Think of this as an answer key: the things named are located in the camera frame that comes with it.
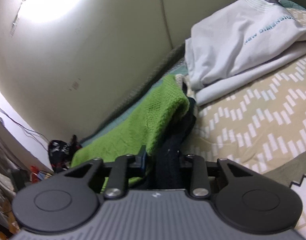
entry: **green towel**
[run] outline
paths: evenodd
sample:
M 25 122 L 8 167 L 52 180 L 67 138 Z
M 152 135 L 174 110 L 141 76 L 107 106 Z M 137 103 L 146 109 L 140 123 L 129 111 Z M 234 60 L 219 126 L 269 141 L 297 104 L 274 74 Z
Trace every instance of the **green towel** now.
M 168 124 L 180 120 L 188 109 L 189 101 L 175 82 L 175 76 L 167 75 L 124 122 L 78 150 L 71 166 L 98 157 L 113 162 L 118 156 L 137 154 L 142 145 L 152 154 Z

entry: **ribbed gray panel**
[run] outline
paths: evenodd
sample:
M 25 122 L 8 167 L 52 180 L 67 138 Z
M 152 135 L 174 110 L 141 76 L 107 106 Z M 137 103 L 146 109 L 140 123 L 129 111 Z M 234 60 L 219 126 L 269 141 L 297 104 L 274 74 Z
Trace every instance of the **ribbed gray panel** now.
M 93 220 L 57 236 L 21 231 L 13 240 L 302 240 L 294 230 L 262 236 L 240 232 L 220 220 L 206 201 L 184 191 L 132 190 L 106 201 Z

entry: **folded white shirt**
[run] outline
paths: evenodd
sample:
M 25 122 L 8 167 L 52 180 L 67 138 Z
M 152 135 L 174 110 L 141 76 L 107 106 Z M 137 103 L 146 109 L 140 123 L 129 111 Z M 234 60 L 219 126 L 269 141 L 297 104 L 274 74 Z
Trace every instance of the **folded white shirt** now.
M 306 27 L 281 5 L 238 0 L 195 24 L 185 60 L 203 105 L 306 54 Z

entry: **beige patterned bed sheet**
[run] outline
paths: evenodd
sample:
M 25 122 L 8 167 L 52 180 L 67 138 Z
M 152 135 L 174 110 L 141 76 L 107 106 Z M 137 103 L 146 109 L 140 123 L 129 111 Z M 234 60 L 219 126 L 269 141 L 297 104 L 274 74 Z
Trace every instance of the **beige patterned bed sheet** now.
M 288 11 L 306 26 L 306 11 Z M 200 107 L 182 151 L 229 158 L 261 174 L 306 151 L 306 55 Z

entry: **bed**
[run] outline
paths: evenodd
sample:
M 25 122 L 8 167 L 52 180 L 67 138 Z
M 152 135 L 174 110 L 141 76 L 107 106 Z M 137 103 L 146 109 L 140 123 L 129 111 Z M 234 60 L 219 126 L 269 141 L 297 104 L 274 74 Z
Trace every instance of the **bed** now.
M 305 10 L 287 9 L 306 26 Z M 188 96 L 194 97 L 184 58 L 167 73 L 184 75 Z M 83 145 L 125 120 L 140 101 Z M 182 152 L 201 155 L 208 161 L 228 158 L 290 186 L 303 200 L 304 211 L 296 230 L 306 239 L 306 178 L 303 177 L 306 171 L 295 169 L 298 162 L 306 163 L 306 157 L 298 158 L 306 153 L 306 55 L 197 111 L 196 124 L 183 143 Z M 296 174 L 284 176 L 294 169 Z

